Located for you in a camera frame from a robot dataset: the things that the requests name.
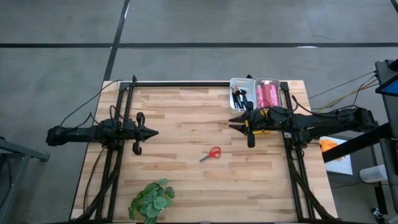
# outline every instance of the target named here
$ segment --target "butcher block tabletop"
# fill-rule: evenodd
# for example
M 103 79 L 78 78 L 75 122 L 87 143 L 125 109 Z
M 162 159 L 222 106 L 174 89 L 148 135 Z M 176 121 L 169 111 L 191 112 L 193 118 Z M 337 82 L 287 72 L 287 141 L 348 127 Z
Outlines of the butcher block tabletop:
M 287 83 L 290 94 L 310 109 L 304 82 Z M 98 121 L 109 118 L 109 106 L 116 105 L 118 90 L 119 83 L 113 83 L 102 92 L 96 111 Z M 143 222 L 142 217 L 131 221 L 127 208 L 147 184 L 163 178 L 169 179 L 166 187 L 174 188 L 175 198 L 158 222 L 297 221 L 282 134 L 256 135 L 256 146 L 248 148 L 247 138 L 228 127 L 228 120 L 237 116 L 229 112 L 228 87 L 135 87 L 130 117 L 135 120 L 138 112 L 145 114 L 145 126 L 159 134 L 141 145 L 140 156 L 131 150 L 134 141 L 126 141 L 114 222 Z M 308 114 L 301 108 L 296 113 Z M 221 157 L 199 163 L 214 146 L 221 148 Z M 100 144 L 89 143 L 71 218 L 83 213 L 88 178 L 100 152 Z M 103 152 L 88 188 L 86 206 L 100 189 L 105 157 Z M 319 146 L 309 144 L 304 161 L 311 191 L 336 217 Z M 109 194 L 110 190 L 104 201 L 104 216 Z M 308 217 L 302 192 L 300 198 Z

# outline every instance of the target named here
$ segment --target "potted plant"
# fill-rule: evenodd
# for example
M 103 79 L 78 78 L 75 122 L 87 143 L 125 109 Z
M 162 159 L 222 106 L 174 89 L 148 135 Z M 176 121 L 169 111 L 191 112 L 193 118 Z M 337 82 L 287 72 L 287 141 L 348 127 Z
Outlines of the potted plant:
M 139 192 L 128 208 L 131 220 L 136 219 L 134 213 L 137 211 L 145 218 L 145 224 L 156 223 L 159 213 L 169 207 L 175 197 L 172 187 L 163 189 L 167 182 L 167 179 L 160 179 L 148 184 L 143 191 Z

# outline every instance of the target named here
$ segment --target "red scissors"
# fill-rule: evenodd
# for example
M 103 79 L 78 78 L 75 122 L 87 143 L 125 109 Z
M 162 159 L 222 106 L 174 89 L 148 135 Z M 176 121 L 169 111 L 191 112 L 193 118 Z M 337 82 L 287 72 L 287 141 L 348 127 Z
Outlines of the red scissors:
M 216 147 L 213 147 L 210 150 L 209 154 L 207 156 L 205 156 L 203 159 L 201 159 L 199 162 L 203 162 L 203 161 L 205 161 L 205 160 L 207 160 L 208 158 L 211 158 L 211 157 L 219 158 L 220 156 L 221 156 L 221 148 L 216 146 Z

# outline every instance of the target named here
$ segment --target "gray floor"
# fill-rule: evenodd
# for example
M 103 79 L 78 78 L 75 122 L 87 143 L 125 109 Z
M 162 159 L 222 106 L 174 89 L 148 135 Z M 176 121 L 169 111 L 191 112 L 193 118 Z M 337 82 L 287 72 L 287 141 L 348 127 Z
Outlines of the gray floor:
M 123 0 L 64 2 L 0 0 L 1 43 L 112 42 Z M 193 1 L 135 0 L 121 42 L 393 42 L 398 13 L 388 0 Z M 374 70 L 377 60 L 397 58 L 398 48 L 336 49 L 119 49 L 111 80 L 227 80 L 232 77 L 305 80 L 309 96 Z M 0 135 L 51 153 L 32 161 L 13 223 L 68 219 L 86 144 L 48 147 L 48 128 L 94 95 L 110 49 L 0 49 Z M 366 81 L 362 78 L 311 99 L 323 106 Z M 341 105 L 351 104 L 353 97 Z M 387 121 L 381 97 L 364 90 L 356 102 Z M 69 121 L 77 124 L 96 101 Z M 353 137 L 356 133 L 343 133 Z M 368 150 L 353 154 L 355 170 L 372 166 Z M 331 175 L 332 186 L 358 181 Z M 339 217 L 374 222 L 373 189 L 333 189 Z

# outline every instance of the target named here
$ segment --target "scissor handle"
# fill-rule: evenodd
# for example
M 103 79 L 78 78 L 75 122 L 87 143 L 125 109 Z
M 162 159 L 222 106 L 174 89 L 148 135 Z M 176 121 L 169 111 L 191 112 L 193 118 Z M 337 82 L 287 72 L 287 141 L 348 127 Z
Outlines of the scissor handle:
M 209 152 L 209 157 L 219 158 L 221 156 L 221 148 L 216 146 Z

